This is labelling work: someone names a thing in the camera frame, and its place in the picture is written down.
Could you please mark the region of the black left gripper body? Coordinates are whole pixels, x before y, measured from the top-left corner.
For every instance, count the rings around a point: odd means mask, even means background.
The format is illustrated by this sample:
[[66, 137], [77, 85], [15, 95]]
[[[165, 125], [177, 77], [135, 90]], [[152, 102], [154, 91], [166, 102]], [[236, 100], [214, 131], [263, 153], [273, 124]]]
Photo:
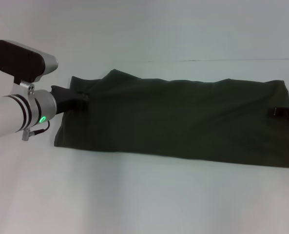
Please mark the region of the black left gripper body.
[[68, 111], [84, 111], [88, 108], [89, 101], [81, 101], [77, 99], [77, 91], [62, 88], [59, 86], [51, 86], [51, 95], [55, 99], [57, 111], [56, 114]]

